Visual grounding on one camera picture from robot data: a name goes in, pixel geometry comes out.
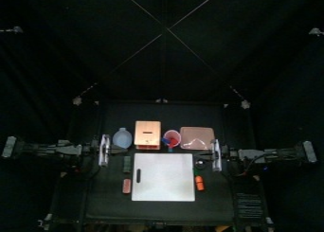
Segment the orange marker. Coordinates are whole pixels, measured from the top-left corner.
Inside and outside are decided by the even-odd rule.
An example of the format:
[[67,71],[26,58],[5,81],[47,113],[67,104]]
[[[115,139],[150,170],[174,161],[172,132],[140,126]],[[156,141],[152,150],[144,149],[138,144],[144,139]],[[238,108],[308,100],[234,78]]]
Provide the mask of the orange marker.
[[197,181],[197,190],[205,190],[202,177],[199,175],[195,177],[195,181]]

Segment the orange object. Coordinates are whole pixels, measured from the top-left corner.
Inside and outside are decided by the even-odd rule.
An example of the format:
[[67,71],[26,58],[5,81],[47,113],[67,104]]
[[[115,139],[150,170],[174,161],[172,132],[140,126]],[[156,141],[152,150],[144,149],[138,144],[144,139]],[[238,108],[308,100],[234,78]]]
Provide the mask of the orange object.
[[131,186],[130,179],[124,179],[124,182],[123,182],[123,193],[124,194],[130,193],[130,186]]
[[199,175],[195,177],[195,181],[197,181],[197,190],[205,190],[202,177]]

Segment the light fixture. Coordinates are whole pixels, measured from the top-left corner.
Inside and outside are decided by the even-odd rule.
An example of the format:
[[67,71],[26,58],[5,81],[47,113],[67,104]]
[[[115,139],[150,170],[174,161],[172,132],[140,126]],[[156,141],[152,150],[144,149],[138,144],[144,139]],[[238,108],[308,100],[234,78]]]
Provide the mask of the light fixture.
[[21,27],[13,27],[13,29],[0,29],[0,32],[13,32],[13,33],[22,33]]
[[310,30],[309,34],[317,35],[317,37],[318,37],[320,34],[324,35],[324,32],[320,31],[320,29],[314,27],[314,28]]

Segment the ceiling cable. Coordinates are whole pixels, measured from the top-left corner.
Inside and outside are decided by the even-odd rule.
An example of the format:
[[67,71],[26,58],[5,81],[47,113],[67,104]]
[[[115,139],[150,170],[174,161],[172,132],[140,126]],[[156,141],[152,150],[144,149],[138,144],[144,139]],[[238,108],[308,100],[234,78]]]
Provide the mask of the ceiling cable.
[[[218,71],[210,66],[210,64],[198,56],[198,54],[195,53],[195,51],[184,44],[184,42],[179,39],[179,37],[174,34],[174,32],[171,31],[172,27],[175,27],[210,0],[205,0],[170,27],[166,27],[163,25],[163,23],[150,14],[150,12],[139,5],[139,3],[135,0],[130,0],[138,7],[139,9],[151,17],[151,19],[163,27],[164,30],[167,30],[172,36],[176,38],[176,40],[183,44],[183,46],[190,50],[190,52],[197,56],[197,58],[199,59],[199,61],[205,64],[205,66],[207,67],[209,70],[211,70],[214,73],[217,73],[218,78],[221,79],[221,81],[226,84],[225,79],[219,76]],[[119,69],[119,67],[164,34],[159,34],[108,73],[107,76],[116,71],[116,69]],[[76,98],[80,98],[95,86],[97,85],[97,83],[95,82],[77,96]],[[242,100],[242,105],[243,103],[247,103],[246,99],[243,98],[243,96],[241,95],[241,93],[237,91],[237,89],[231,86],[227,85],[227,87],[230,88],[230,90],[235,93],[235,95],[239,97],[239,99]]]
[[170,27],[172,29],[210,0],[205,0]]

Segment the white board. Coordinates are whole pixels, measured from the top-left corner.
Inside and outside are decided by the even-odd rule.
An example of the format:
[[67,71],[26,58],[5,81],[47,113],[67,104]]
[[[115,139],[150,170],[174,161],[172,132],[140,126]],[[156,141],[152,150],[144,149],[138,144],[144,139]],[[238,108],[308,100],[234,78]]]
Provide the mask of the white board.
[[178,202],[195,200],[190,153],[135,153],[131,200]]

